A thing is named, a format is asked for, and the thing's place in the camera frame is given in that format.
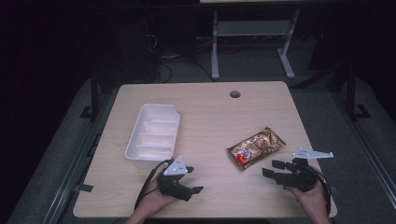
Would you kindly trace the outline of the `golden snack packet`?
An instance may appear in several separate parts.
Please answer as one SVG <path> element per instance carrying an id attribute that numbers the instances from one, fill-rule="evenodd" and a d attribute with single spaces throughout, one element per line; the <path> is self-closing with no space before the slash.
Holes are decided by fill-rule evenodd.
<path id="1" fill-rule="evenodd" d="M 255 162 L 274 154 L 286 143 L 269 127 L 229 147 L 227 153 L 233 163 L 244 171 Z"/>

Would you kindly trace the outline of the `person's right hand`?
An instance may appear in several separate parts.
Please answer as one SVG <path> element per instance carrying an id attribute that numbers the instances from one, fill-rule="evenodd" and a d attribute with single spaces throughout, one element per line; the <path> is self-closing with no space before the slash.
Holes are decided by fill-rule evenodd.
<path id="1" fill-rule="evenodd" d="M 307 192 L 302 192 L 293 187 L 285 187 L 285 190 L 288 190 L 295 197 L 297 203 L 302 207 L 307 216 L 310 214 L 324 214 L 329 217 L 324 189 L 319 180 Z"/>

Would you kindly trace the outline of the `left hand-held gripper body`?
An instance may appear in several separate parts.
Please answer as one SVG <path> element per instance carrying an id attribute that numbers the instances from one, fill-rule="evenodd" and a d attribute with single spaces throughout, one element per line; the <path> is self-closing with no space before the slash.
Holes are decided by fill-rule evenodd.
<path id="1" fill-rule="evenodd" d="M 194 194 L 191 188 L 183 186 L 179 180 L 187 174 L 186 167 L 182 156 L 178 156 L 171 161 L 157 176 L 157 184 L 162 195 L 171 196 L 187 202 Z"/>

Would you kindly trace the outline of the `white metal desk frame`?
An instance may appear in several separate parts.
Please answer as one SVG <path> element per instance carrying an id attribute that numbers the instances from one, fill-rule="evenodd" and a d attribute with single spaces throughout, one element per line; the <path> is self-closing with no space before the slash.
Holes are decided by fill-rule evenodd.
<path id="1" fill-rule="evenodd" d="M 288 50 L 300 15 L 300 9 L 293 11 L 290 20 L 281 21 L 220 21 L 218 12 L 213 13 L 211 77 L 219 79 L 218 38 L 231 36 L 284 36 L 282 48 L 277 49 L 278 58 L 282 63 L 287 78 L 295 75 L 288 59 Z"/>

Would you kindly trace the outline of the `black metal stand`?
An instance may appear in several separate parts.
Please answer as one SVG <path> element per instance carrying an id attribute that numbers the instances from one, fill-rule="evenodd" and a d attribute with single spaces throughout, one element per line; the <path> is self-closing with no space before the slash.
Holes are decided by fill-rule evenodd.
<path id="1" fill-rule="evenodd" d="M 370 114 L 364 105 L 355 104 L 356 74 L 352 66 L 346 70 L 346 112 L 348 116 L 356 121 L 357 119 L 368 119 Z"/>
<path id="2" fill-rule="evenodd" d="M 91 84 L 91 104 L 89 106 L 85 106 L 80 116 L 83 119 L 89 119 L 90 122 L 94 122 L 99 111 L 99 86 L 97 82 L 96 73 L 92 72 L 90 78 Z"/>

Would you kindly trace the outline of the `person's left hand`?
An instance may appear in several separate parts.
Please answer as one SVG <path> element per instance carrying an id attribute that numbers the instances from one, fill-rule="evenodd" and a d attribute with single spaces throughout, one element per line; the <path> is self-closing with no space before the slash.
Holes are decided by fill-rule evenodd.
<path id="1" fill-rule="evenodd" d="M 174 203 L 177 198 L 162 195 L 158 190 L 158 184 L 156 180 L 152 180 L 148 184 L 148 188 L 144 193 L 140 204 L 134 210 L 137 214 L 143 215 L 144 217 L 150 217 L 160 212 L 165 206 Z"/>

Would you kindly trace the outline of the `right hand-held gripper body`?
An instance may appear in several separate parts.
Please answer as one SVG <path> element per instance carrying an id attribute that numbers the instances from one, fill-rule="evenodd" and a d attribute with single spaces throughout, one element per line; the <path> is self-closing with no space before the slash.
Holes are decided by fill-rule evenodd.
<path id="1" fill-rule="evenodd" d="M 319 180 L 322 187 L 327 190 L 328 186 L 325 182 L 324 175 L 312 168 L 308 161 L 316 159 L 329 159 L 333 157 L 331 152 L 320 152 L 313 149 L 300 147 L 296 152 L 292 153 L 293 169 L 291 170 L 293 180 L 289 183 L 290 187 L 299 189 L 302 192 L 311 190 Z"/>

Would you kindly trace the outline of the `white plastic bin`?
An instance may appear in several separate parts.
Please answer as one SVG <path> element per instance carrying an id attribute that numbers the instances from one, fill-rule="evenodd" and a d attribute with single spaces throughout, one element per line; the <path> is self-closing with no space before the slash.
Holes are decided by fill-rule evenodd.
<path id="1" fill-rule="evenodd" d="M 133 161 L 163 161 L 174 154 L 180 115 L 173 105 L 141 107 L 125 156 Z"/>

